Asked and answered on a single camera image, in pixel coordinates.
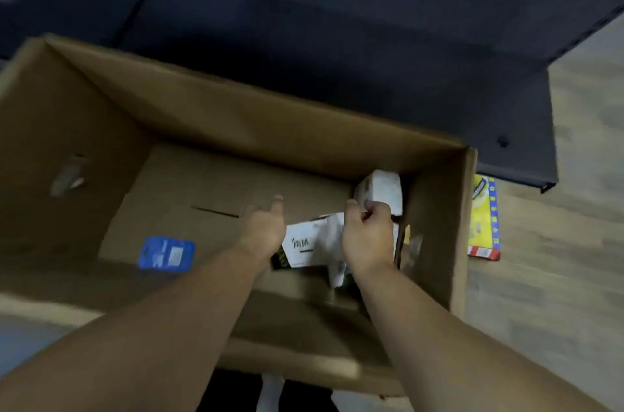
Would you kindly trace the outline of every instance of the wooden floor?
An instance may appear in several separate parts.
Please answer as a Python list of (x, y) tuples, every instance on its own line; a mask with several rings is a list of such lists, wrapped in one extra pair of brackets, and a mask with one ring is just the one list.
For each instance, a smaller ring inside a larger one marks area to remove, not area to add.
[(624, 411), (624, 18), (550, 69), (560, 183), (498, 181), (502, 258), (467, 321)]

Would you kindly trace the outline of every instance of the person's left arm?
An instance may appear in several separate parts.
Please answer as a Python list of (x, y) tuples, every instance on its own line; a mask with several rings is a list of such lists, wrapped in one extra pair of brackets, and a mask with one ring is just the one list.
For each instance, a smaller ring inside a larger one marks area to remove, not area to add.
[(286, 233), (283, 201), (238, 241), (137, 304), (75, 330), (0, 380), (0, 410), (193, 411)]

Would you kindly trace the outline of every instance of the person's right hand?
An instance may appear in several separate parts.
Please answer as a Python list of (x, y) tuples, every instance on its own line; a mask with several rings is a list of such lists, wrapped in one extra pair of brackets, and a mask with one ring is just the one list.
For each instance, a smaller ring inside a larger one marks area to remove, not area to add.
[(390, 206), (382, 202), (369, 202), (364, 210), (355, 199), (349, 199), (344, 211), (341, 242), (344, 258), (356, 281), (375, 273), (379, 268), (394, 267)]

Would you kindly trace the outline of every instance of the person's left hand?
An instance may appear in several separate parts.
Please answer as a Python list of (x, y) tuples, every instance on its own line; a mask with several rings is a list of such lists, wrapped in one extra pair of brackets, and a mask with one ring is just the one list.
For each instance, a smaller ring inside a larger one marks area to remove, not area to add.
[(253, 255), (260, 263), (280, 249), (286, 236), (284, 198), (275, 195), (269, 211), (248, 207), (241, 219), (241, 234), (237, 244)]

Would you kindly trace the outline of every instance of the hand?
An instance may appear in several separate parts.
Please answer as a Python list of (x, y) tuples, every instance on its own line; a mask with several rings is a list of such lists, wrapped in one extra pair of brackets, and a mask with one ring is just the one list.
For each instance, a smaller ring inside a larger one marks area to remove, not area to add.
[(344, 211), (342, 247), (344, 258), (355, 280), (379, 268), (394, 267), (394, 236), (390, 206), (369, 202), (365, 211), (355, 199), (347, 201)]
[(263, 264), (280, 249), (284, 236), (284, 198), (275, 195), (269, 211), (247, 207), (246, 214), (241, 219), (241, 234), (237, 245)]

